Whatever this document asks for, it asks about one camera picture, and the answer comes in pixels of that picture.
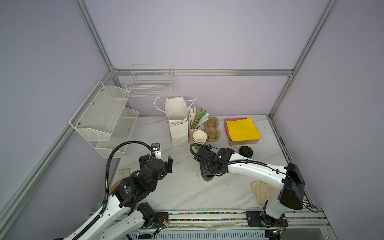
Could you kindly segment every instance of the yellow paper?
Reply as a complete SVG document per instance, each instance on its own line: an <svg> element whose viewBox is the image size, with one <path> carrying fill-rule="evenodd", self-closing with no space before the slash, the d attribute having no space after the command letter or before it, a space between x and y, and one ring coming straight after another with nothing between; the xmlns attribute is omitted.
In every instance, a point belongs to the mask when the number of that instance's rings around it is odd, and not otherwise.
<svg viewBox="0 0 384 240"><path fill-rule="evenodd" d="M259 139L261 137L253 124L252 118L227 121L227 127L232 141L247 141Z"/></svg>

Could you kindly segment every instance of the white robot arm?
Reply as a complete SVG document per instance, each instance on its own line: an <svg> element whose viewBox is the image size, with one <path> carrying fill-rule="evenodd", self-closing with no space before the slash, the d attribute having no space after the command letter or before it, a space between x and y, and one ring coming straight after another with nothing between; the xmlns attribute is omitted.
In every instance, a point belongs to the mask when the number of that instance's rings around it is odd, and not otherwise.
<svg viewBox="0 0 384 240"><path fill-rule="evenodd" d="M56 240L117 240L142 226L151 226L155 211L148 203L141 203L137 208L136 204L156 189L158 180L172 172L172 158L169 156L168 162L163 162L158 157L160 144L152 144L151 154L139 159L140 170L122 179L112 195L108 196L104 211L103 205L70 236ZM128 217L111 226L126 212L129 212Z"/></svg>
<svg viewBox="0 0 384 240"><path fill-rule="evenodd" d="M200 146L197 153L194 152L193 146ZM275 226L276 220L282 219L282 214L288 209L303 208L305 182L296 165L288 163L285 167L266 164L235 153L233 149L220 148L217 153L210 149L209 145L190 146L194 159L200 163L201 175L205 181L226 172L233 172L262 180L280 190L274 199L266 202L256 220L262 226Z"/></svg>

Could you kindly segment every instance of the black mounting plate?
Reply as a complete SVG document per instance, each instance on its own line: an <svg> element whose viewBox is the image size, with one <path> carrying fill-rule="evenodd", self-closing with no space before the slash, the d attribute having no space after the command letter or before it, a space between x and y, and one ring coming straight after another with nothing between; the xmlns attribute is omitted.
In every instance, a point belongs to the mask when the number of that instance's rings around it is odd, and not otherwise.
<svg viewBox="0 0 384 240"><path fill-rule="evenodd" d="M153 225L151 228L158 229L163 225L164 221L168 221L169 214L167 212L156 212L155 220L153 221Z"/></svg>
<svg viewBox="0 0 384 240"><path fill-rule="evenodd" d="M265 227L261 223L261 221L262 221L262 218L260 216L261 213L262 213L262 211L248 211L248 212L245 212L245 214L247 216L247 221L248 221L248 226L249 227ZM281 222L281 220L284 221L285 226L288 226L288 222L286 220L285 214L282 214L279 219L276 219L273 222L273 226L271 226L271 227L283 227L284 225Z"/></svg>

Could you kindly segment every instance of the black cup lid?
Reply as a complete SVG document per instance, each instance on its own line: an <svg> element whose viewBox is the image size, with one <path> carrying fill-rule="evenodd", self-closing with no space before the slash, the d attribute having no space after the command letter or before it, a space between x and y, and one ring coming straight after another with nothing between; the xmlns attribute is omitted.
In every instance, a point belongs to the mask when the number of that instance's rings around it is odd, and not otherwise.
<svg viewBox="0 0 384 240"><path fill-rule="evenodd" d="M253 151L250 147L248 146L242 146L240 149L239 149L239 154L244 156L244 157L247 157L247 158L250 158L252 157L253 155Z"/></svg>

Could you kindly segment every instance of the white paper bag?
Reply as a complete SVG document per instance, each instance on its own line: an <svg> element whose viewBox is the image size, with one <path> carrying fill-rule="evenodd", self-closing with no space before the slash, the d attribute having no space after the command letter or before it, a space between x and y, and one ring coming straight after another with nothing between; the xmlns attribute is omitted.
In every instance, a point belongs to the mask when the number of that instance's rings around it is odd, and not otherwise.
<svg viewBox="0 0 384 240"><path fill-rule="evenodd" d="M165 105L165 111L159 108L157 109L164 112L167 116L172 145L178 146L182 144L187 144L188 143L187 102L191 100L186 101L184 100L183 97L175 97L175 98L166 98L165 102L163 99L161 99L161 101L163 101Z"/></svg>

